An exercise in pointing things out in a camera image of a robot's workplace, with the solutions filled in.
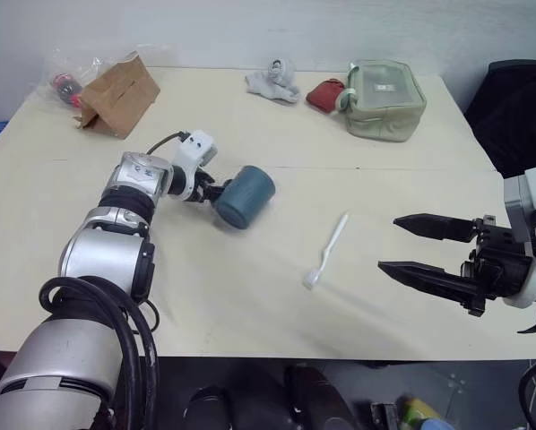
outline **floor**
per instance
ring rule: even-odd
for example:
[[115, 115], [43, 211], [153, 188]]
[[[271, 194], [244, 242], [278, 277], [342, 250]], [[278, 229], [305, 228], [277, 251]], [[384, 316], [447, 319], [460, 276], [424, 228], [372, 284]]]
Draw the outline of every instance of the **floor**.
[[[246, 409], [240, 430], [295, 428], [286, 414], [281, 386], [286, 366], [300, 360], [175, 358], [161, 359], [160, 430], [181, 428], [190, 397], [206, 385], [225, 387]], [[308, 360], [334, 384], [360, 423], [369, 403], [417, 397], [456, 430], [524, 428], [516, 387], [528, 361], [444, 362], [384, 365]], [[536, 400], [533, 414], [536, 417]]]

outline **gray cloth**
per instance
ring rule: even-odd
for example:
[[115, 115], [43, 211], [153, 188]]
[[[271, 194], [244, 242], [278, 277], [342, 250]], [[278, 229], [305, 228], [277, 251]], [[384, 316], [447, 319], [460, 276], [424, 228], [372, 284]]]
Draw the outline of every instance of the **gray cloth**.
[[294, 85], [294, 65], [291, 61], [275, 59], [262, 70], [246, 77], [247, 91], [267, 99], [282, 99], [289, 103], [300, 100], [300, 89]]

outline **brown paper bag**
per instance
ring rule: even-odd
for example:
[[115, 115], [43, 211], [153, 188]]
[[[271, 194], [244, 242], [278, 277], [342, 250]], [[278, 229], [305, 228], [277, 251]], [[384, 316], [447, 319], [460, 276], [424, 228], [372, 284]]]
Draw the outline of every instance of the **brown paper bag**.
[[80, 127], [125, 139], [159, 92], [133, 52], [83, 88]]

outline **table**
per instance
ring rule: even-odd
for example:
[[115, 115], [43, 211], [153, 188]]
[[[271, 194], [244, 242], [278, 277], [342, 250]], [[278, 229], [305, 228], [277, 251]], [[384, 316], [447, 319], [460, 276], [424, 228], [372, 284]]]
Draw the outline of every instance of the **table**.
[[[416, 237], [392, 224], [433, 212], [486, 213], [508, 225], [500, 175], [445, 85], [419, 77], [428, 108], [406, 143], [345, 132], [339, 117], [246, 94], [245, 71], [155, 68], [161, 94], [124, 141], [74, 129], [67, 111], [32, 95], [0, 136], [0, 349], [16, 350], [47, 313], [39, 286], [94, 207], [122, 151], [145, 151], [176, 130], [202, 129], [219, 147], [219, 180], [245, 164], [277, 192], [246, 231], [208, 204], [162, 199], [151, 298], [162, 356], [356, 359], [536, 357], [536, 306], [488, 302], [475, 318], [457, 304], [407, 288], [378, 260], [415, 260], [457, 273], [471, 247]], [[298, 73], [303, 93], [330, 77]], [[174, 144], [158, 155], [172, 158]], [[342, 212], [350, 220], [315, 291], [302, 277]]]

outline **plastic bag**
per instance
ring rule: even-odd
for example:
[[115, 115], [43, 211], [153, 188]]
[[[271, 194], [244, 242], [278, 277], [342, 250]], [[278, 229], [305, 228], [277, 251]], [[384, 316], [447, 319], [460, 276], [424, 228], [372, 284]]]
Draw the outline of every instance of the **plastic bag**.
[[82, 88], [101, 76], [108, 68], [136, 51], [147, 66], [171, 65], [169, 50], [164, 46], [137, 45], [90, 50], [56, 48], [43, 66], [41, 81], [35, 91], [54, 108], [81, 108], [79, 95]]

